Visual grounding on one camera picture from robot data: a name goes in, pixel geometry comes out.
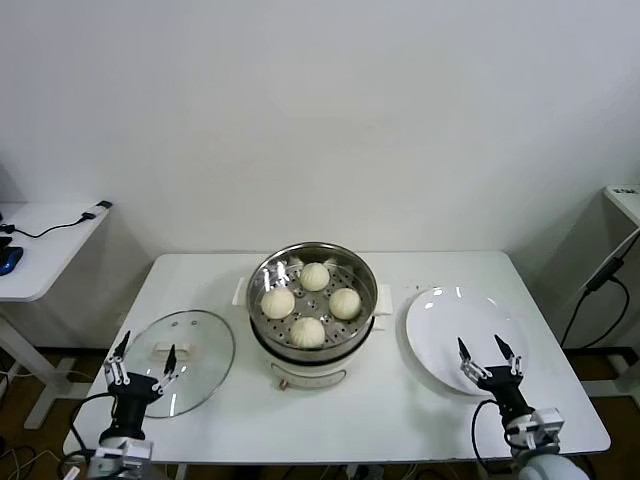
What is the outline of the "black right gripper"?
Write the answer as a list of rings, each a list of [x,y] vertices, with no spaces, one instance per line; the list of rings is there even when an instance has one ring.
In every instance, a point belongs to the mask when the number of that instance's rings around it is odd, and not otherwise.
[[[464,341],[458,337],[460,369],[466,378],[479,389],[493,395],[503,421],[513,421],[532,413],[532,408],[527,404],[519,389],[524,377],[522,357],[516,355],[510,345],[499,335],[495,334],[494,339],[506,361],[505,364],[486,369],[478,365],[472,359]]]

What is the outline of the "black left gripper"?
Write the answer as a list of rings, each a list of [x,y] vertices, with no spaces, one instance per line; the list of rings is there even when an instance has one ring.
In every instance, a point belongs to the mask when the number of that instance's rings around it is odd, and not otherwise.
[[[128,375],[124,355],[130,335],[128,331],[103,363],[109,394],[114,398],[109,437],[144,438],[142,425],[147,407],[157,401],[164,389],[178,377],[174,344],[171,345],[159,380],[136,373]]]

